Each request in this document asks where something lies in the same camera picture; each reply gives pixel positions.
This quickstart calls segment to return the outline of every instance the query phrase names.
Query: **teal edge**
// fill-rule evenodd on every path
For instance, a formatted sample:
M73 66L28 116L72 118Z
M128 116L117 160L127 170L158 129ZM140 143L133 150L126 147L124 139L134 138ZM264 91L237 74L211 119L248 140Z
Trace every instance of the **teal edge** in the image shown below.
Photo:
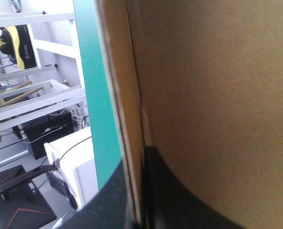
M99 189L121 160L114 97L108 87L94 0L74 0Z

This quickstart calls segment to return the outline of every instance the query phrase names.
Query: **black cable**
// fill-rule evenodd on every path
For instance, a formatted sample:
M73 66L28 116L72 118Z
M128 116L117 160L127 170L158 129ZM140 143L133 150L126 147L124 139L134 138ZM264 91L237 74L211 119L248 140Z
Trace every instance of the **black cable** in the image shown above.
M39 189L50 179L50 177L53 175L53 173L57 170L57 167L58 167L60 161L63 159L63 157L64 157L70 150L72 150L72 149L73 149L74 147L76 147L78 144L82 143L83 141L86 141L87 139L89 139L89 138L91 138L91 137L92 137L92 136L90 136L90 137L88 137L88 138L85 138L85 139L82 140L81 142L78 142L78 143L75 144L74 146L70 147L70 148L63 154L63 156L61 156L59 162L58 162L57 165L55 166L55 169L54 169L54 170L52 171L52 173L47 177L47 179L45 179L45 181L44 181L41 185L39 185L39 187L37 188L37 190L39 190Z
M13 160L13 161L10 161L10 162L8 162L8 163L6 163L6 164L4 164L4 165L0 166L0 168L1 168L1 167L3 167L3 166L8 165L8 164L10 164L10 163L12 163L12 162L14 162L14 161L20 160L21 158L23 158L23 157L25 157L25 156L22 156L22 157L19 157L19 158L17 158L17 159L15 159L15 160Z
M17 143L19 143L19 142L23 142L24 140L27 140L27 139L28 139L28 138L25 138L25 139L23 139L23 140L21 140L21 141L14 142L14 143L12 143L12 144L10 144L10 145L4 146L4 147L0 148L0 150L1 150L1 149L4 149L4 148L7 148L7 147L9 147L9 146L12 146L12 145L14 145L14 144L17 144Z
M6 134L6 135L0 135L0 137L3 137L3 136L7 136L7 135L11 135L11 134L14 134L15 132L11 132L9 134Z

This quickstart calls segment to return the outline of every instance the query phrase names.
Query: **white shelving unit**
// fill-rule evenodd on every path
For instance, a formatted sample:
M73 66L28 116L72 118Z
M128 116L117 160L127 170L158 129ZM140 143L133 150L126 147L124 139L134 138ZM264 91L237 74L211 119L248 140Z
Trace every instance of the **white shelving unit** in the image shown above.
M72 39L72 46L38 40L34 37L32 24L51 21L67 21L69 23L69 33ZM75 59L81 85L70 88L55 80L50 80L0 94L1 99L26 92L26 90L29 89L32 90L31 88L44 87L44 93L40 97L0 108L0 131L85 101L84 76L74 13L45 14L45 12L39 11L0 15L0 27L25 24L28 26L37 67L0 75L0 82L25 77L31 74L34 75L48 71L55 71L57 65L54 63L42 66L41 58L38 53L38 49L40 49Z

